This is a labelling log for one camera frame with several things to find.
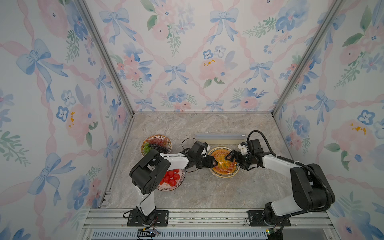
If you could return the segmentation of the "cream plastic wrap dispenser box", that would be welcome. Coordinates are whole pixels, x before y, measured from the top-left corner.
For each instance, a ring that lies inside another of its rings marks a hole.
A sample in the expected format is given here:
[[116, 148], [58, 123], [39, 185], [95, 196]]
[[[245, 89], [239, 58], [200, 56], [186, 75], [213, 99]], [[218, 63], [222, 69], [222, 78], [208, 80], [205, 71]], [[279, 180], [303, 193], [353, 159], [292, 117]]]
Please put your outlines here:
[[194, 138], [209, 145], [238, 145], [245, 142], [247, 136], [241, 133], [195, 133]]

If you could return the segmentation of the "plate of red strawberries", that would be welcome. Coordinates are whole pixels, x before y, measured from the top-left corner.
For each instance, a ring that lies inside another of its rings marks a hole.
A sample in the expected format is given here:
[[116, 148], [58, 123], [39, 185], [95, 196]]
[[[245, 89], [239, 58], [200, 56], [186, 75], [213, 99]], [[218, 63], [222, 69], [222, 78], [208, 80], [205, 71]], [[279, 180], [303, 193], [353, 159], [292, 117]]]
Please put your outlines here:
[[170, 170], [167, 171], [159, 185], [157, 190], [162, 192], [170, 192], [177, 189], [184, 181], [186, 176], [185, 170]]

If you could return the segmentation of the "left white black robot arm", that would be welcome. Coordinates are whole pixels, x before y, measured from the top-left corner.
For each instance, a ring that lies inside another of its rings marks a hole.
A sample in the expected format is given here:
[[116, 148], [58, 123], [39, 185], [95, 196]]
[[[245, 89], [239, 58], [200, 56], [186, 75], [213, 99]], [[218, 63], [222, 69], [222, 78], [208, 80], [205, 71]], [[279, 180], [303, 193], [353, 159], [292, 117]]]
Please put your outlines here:
[[213, 156], [208, 155], [207, 143], [195, 141], [192, 147], [177, 154], [163, 154], [157, 150], [147, 153], [130, 171], [130, 177], [138, 193], [138, 204], [130, 211], [128, 226], [149, 227], [156, 222], [157, 208], [154, 191], [168, 171], [212, 169], [218, 166]]

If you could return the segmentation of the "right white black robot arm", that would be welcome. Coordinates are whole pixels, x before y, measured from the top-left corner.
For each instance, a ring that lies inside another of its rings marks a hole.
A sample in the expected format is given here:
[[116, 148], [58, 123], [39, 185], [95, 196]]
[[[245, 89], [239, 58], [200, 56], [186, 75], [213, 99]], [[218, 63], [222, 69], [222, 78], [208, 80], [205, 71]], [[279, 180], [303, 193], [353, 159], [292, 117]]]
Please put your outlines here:
[[276, 154], [266, 136], [261, 135], [268, 148], [264, 151], [260, 140], [252, 140], [250, 136], [231, 151], [226, 161], [237, 163], [241, 169], [251, 171], [264, 168], [286, 176], [291, 181], [292, 194], [265, 205], [259, 222], [268, 226], [283, 226], [290, 217], [311, 213], [324, 212], [336, 201], [335, 194], [327, 181], [322, 168], [317, 164], [303, 164]]

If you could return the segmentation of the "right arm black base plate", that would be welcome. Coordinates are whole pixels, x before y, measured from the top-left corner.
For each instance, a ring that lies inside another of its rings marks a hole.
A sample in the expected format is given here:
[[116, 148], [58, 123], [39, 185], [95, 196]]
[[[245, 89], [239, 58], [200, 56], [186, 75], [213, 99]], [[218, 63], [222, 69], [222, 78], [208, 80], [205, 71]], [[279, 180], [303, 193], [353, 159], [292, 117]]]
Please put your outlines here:
[[290, 227], [291, 222], [289, 219], [285, 220], [284, 216], [276, 216], [272, 212], [266, 212], [263, 210], [249, 210], [248, 225], [251, 227], [281, 227], [284, 224], [285, 227]]

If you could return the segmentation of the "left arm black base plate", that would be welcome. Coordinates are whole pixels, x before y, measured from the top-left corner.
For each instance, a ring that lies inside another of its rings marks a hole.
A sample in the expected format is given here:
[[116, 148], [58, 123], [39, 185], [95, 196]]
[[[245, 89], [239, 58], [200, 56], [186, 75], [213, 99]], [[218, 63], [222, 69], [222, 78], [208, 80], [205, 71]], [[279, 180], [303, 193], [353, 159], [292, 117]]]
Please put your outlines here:
[[138, 209], [133, 209], [123, 214], [127, 219], [128, 227], [166, 227], [169, 222], [169, 211], [154, 210], [148, 216], [145, 216]]

